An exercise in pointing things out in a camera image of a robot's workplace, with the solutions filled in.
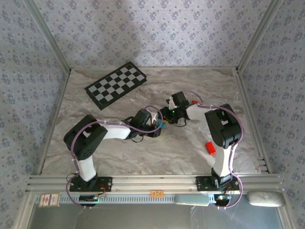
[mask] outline checkerboard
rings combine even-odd
[[[128,62],[85,87],[85,90],[102,110],[147,81],[146,77],[133,63]]]

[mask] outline small red object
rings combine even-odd
[[[215,147],[213,146],[213,143],[212,142],[207,142],[205,143],[205,148],[207,149],[209,155],[213,155],[216,153],[216,149]]]

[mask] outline patterned wall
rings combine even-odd
[[[269,0],[36,0],[70,67],[235,66]]]
[[[273,172],[305,228],[305,2],[285,0],[243,78]]]
[[[0,3],[0,228],[37,170],[65,75],[21,0]]]

